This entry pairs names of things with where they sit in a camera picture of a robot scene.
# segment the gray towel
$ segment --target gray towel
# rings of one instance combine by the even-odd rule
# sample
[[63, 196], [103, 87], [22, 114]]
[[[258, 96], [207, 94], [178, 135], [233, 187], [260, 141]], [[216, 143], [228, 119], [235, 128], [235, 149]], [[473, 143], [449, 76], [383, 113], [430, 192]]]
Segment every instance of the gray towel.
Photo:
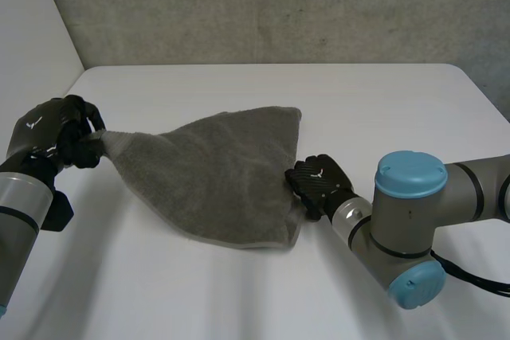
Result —
[[130, 189], [173, 227], [229, 247], [286, 247], [303, 217], [284, 179], [300, 117], [293, 107], [262, 107], [161, 135], [105, 131], [101, 139]]

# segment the table surface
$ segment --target table surface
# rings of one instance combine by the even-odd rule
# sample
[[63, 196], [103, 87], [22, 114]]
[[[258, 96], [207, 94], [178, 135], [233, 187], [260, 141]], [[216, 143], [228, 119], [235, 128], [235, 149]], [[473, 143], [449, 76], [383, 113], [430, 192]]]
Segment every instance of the table surface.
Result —
[[[510, 125], [446, 64], [103, 67], [70, 91], [107, 127], [160, 133], [220, 111], [269, 105], [303, 112], [298, 158], [328, 153], [372, 198], [378, 160], [419, 150], [443, 162], [507, 154]], [[0, 338], [502, 339], [510, 300], [448, 277], [413, 311], [394, 305], [324, 219], [287, 251], [199, 243], [165, 225], [104, 158], [57, 179], [76, 216], [41, 233]], [[439, 229], [433, 248], [465, 269], [509, 281], [509, 227]]]

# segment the concrete wall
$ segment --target concrete wall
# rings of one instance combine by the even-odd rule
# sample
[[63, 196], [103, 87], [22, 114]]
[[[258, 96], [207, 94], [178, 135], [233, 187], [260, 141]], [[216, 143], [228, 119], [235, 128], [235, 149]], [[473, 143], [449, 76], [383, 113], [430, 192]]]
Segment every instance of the concrete wall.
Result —
[[86, 68], [444, 62], [510, 117], [510, 0], [55, 0]]

